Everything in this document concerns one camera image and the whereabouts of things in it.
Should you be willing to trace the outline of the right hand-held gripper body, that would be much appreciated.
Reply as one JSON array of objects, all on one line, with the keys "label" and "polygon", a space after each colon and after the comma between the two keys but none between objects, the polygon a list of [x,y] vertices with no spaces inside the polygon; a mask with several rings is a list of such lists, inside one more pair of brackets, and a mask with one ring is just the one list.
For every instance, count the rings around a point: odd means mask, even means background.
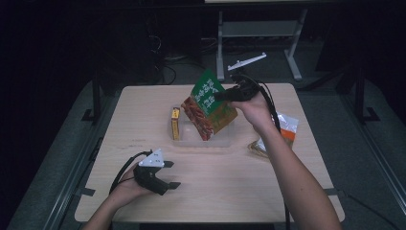
[{"label": "right hand-held gripper body", "polygon": [[251,57],[246,60],[238,60],[236,64],[229,65],[228,71],[234,71],[231,75],[232,80],[236,83],[235,86],[227,90],[227,100],[231,102],[246,102],[250,101],[260,90],[260,86],[256,80],[253,80],[242,73],[244,66],[252,64],[255,61],[266,58],[267,55],[262,53],[257,57]]}]

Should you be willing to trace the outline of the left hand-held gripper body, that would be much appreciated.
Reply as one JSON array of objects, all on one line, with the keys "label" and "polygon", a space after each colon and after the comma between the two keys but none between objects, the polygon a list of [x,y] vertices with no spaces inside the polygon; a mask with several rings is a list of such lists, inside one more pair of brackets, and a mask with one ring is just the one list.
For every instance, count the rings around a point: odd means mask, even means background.
[{"label": "left hand-held gripper body", "polygon": [[160,196],[169,189],[169,183],[156,177],[164,168],[164,161],[162,150],[156,149],[141,160],[133,171],[134,179],[140,186]]}]

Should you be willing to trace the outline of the green braised meat food packet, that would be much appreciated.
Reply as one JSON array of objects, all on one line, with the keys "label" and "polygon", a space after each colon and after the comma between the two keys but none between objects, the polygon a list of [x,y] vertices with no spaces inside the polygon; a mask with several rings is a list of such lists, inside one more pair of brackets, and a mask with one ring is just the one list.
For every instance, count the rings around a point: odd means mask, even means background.
[{"label": "green braised meat food packet", "polygon": [[215,93],[224,91],[217,76],[207,69],[194,85],[189,97],[181,104],[203,141],[210,140],[237,117],[235,108],[214,98]]}]

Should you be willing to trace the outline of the clear plastic container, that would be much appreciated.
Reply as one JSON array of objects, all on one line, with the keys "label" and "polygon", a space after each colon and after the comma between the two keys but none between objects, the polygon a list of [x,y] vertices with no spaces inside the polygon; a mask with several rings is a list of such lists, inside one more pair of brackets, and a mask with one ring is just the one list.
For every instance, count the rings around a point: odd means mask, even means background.
[{"label": "clear plastic container", "polygon": [[[173,139],[171,115],[172,110],[177,107],[180,109],[178,119],[178,135],[177,140]],[[217,134],[213,135],[208,141],[203,141],[196,127],[184,113],[179,104],[174,104],[169,108],[168,120],[168,135],[172,144],[176,147],[188,148],[228,148],[231,146],[231,141],[234,139],[235,122],[231,122],[226,127],[221,129]]]}]

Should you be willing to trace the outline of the small yellow box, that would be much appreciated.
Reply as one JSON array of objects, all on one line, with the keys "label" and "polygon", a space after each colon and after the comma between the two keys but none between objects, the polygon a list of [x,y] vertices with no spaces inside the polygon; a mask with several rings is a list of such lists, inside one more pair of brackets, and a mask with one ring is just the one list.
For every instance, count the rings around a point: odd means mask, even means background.
[{"label": "small yellow box", "polygon": [[171,131],[172,131],[172,139],[174,141],[178,141],[180,139],[179,118],[180,118],[180,108],[174,107],[171,110]]}]

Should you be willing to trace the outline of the orange clear snack packet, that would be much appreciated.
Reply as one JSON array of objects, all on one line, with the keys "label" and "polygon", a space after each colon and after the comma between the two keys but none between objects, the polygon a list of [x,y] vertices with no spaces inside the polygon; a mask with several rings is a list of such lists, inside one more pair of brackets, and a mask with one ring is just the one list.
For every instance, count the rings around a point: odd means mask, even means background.
[{"label": "orange clear snack packet", "polygon": [[[281,127],[281,134],[285,141],[285,143],[292,148],[293,143],[296,138],[297,128],[299,124],[299,120],[290,116],[287,116],[282,113],[277,113],[278,119],[280,121]],[[248,145],[248,150],[251,151],[253,154],[267,157],[266,147],[261,139],[254,141],[253,143]]]}]

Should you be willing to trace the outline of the person's right hand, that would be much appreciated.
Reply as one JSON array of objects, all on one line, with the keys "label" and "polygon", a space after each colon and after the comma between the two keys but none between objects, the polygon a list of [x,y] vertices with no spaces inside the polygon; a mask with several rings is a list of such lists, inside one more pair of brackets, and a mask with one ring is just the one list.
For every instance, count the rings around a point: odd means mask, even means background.
[{"label": "person's right hand", "polygon": [[260,93],[250,101],[230,102],[229,106],[239,109],[260,136],[268,136],[278,132],[272,121],[266,100]]}]

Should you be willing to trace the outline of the person's left hand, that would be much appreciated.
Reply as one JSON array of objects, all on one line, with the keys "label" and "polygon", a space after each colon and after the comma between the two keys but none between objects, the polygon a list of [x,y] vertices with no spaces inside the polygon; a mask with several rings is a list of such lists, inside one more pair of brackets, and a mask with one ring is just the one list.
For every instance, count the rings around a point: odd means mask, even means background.
[{"label": "person's left hand", "polygon": [[135,166],[127,170],[117,187],[109,195],[109,201],[115,208],[121,208],[140,196],[150,195],[151,191],[140,186],[134,179]]}]

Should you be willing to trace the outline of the black metal stand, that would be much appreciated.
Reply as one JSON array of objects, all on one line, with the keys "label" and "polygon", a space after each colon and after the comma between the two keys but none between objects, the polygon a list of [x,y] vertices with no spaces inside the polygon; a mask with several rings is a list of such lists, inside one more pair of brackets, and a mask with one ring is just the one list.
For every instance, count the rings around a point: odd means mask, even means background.
[{"label": "black metal stand", "polygon": [[86,122],[96,123],[102,111],[101,88],[97,78],[92,79],[92,102],[93,108],[86,109],[81,119]]},{"label": "black metal stand", "polygon": [[361,124],[366,122],[377,122],[379,117],[375,113],[372,107],[364,106],[364,93],[365,93],[365,73],[362,68],[357,70],[356,82],[355,82],[355,105],[354,113],[357,120]]}]

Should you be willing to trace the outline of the grey metal stand frame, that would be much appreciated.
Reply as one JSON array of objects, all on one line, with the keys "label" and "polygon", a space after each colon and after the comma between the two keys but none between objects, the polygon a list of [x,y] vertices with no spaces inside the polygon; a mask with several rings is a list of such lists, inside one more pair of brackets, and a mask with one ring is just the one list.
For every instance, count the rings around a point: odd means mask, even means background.
[{"label": "grey metal stand frame", "polygon": [[222,54],[224,38],[232,37],[277,37],[288,36],[292,38],[291,45],[284,50],[284,55],[293,79],[301,81],[303,79],[298,68],[294,54],[305,24],[307,9],[301,10],[297,20],[279,21],[237,21],[230,22],[223,20],[223,12],[218,14],[217,23],[217,52],[216,52],[216,75],[219,81],[225,80],[225,70]]}]

